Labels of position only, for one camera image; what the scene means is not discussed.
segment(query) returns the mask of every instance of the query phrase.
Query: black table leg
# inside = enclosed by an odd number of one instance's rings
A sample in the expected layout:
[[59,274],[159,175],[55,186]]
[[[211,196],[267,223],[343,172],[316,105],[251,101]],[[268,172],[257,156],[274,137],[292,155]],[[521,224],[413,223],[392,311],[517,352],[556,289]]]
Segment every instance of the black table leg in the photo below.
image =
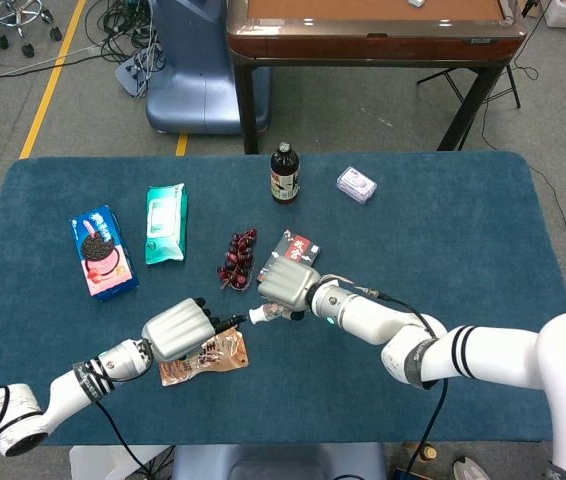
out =
[[243,132],[243,151],[246,155],[259,153],[259,140],[256,136],[256,107],[254,105],[254,85],[252,67],[234,65],[236,99],[239,103],[241,131]]
[[503,65],[477,69],[478,75],[476,80],[474,80],[472,88],[470,88],[461,107],[456,112],[437,150],[456,150],[463,135],[472,126],[476,113],[487,98],[490,90],[492,90],[492,87],[496,84],[502,71]]

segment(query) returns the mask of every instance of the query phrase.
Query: gray carpet floor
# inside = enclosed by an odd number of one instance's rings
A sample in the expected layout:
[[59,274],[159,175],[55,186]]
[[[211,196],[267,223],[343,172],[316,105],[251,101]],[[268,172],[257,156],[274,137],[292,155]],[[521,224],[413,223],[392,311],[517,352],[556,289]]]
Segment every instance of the gray carpet floor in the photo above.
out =
[[[84,13],[94,1],[88,0]],[[75,3],[50,0],[47,6],[65,32]],[[94,31],[93,22],[90,28]],[[49,39],[42,25],[33,24],[28,36],[36,49],[35,58],[24,58],[16,36],[9,34],[12,46],[0,50],[0,73],[58,54],[60,44]],[[71,51],[88,45],[81,21]],[[523,108],[517,110],[511,96],[491,102],[485,136],[497,148],[521,153],[543,172],[554,185],[566,217],[566,29],[550,29],[542,22],[518,63],[536,68],[538,79],[529,79],[526,70],[515,70]],[[144,101],[127,96],[116,83],[113,68],[102,60],[91,60],[63,69],[32,156],[174,154],[177,137],[149,127]],[[458,101],[442,78],[417,88],[415,81],[429,73],[414,69],[279,68],[274,76],[272,123],[261,137],[262,151],[272,151],[282,139],[291,141],[301,155],[433,150]],[[454,77],[463,90],[472,74],[459,71]],[[38,73],[0,80],[0,185],[7,168],[19,157],[48,78],[49,73]],[[503,78],[497,90],[506,87]],[[481,127],[482,116],[466,150],[489,148],[481,137]],[[190,137],[188,155],[216,153],[242,153],[241,139]],[[551,188],[540,175],[534,178],[566,282],[566,227]],[[450,478],[451,462],[458,455],[476,459],[494,480],[540,478],[542,464],[550,455],[549,445],[543,443],[464,442],[437,447],[437,461],[422,466],[422,473],[436,479]],[[67,452],[65,447],[40,447],[20,458],[0,456],[0,480],[70,478]],[[398,445],[388,445],[387,452],[390,463],[406,461]]]

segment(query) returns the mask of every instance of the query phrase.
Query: blue tabletop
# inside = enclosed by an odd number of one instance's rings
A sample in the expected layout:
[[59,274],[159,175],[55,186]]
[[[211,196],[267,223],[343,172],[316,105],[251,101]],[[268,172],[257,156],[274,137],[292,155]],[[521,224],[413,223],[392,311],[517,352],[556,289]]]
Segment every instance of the blue tabletop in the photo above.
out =
[[[359,205],[335,182],[354,166],[378,183]],[[147,188],[185,182],[183,263],[144,263]],[[0,384],[28,383],[43,408],[50,382],[153,315],[204,296],[217,316],[260,305],[256,288],[220,290],[230,236],[255,226],[257,264],[285,228],[323,247],[315,266],[377,287],[440,319],[538,331],[566,312],[566,289],[525,161],[507,152],[303,155],[292,205],[269,192],[267,156],[42,158],[20,161],[0,193]],[[69,219],[117,214],[140,288],[88,295]],[[374,347],[311,315],[243,324],[250,365],[162,387],[158,370],[104,399],[129,443],[398,441],[420,437],[438,388],[393,380]],[[539,391],[450,382],[434,440],[551,436]],[[112,444],[96,408],[47,444]]]

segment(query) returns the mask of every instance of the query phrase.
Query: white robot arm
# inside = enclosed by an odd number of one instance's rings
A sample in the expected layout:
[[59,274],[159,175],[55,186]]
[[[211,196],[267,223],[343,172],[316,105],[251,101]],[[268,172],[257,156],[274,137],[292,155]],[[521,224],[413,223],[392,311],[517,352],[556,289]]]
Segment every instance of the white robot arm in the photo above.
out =
[[[554,431],[553,461],[546,475],[566,480],[566,314],[550,320],[538,334],[473,326],[446,332],[438,320],[424,315],[435,333],[432,338],[414,314],[342,288],[338,278],[321,277],[310,267],[279,259],[259,292],[288,311],[311,310],[368,343],[387,342],[381,360],[403,383],[428,388],[436,380],[464,376],[544,390]],[[272,319],[268,311],[272,309],[250,311],[252,322]]]
[[178,359],[246,319],[209,318],[210,311],[202,308],[204,304],[203,299],[188,298],[149,320],[141,340],[125,340],[87,362],[75,364],[50,385],[45,412],[28,385],[0,387],[0,452],[6,457],[28,452],[62,422],[99,401],[118,384],[143,375],[154,359]]

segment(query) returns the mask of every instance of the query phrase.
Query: stool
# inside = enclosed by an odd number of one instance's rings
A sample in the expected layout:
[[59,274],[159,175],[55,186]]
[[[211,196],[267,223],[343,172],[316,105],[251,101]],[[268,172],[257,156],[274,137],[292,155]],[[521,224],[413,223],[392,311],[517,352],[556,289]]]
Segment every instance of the stool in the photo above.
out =
[[[54,17],[50,11],[43,7],[41,0],[1,0],[0,1],[0,25],[15,28],[21,37],[21,52],[28,58],[34,56],[34,47],[25,39],[23,26],[41,18],[44,23],[51,25],[50,38],[58,42],[63,38],[61,30],[54,24]],[[10,44],[5,35],[0,36],[0,48],[5,50]]]

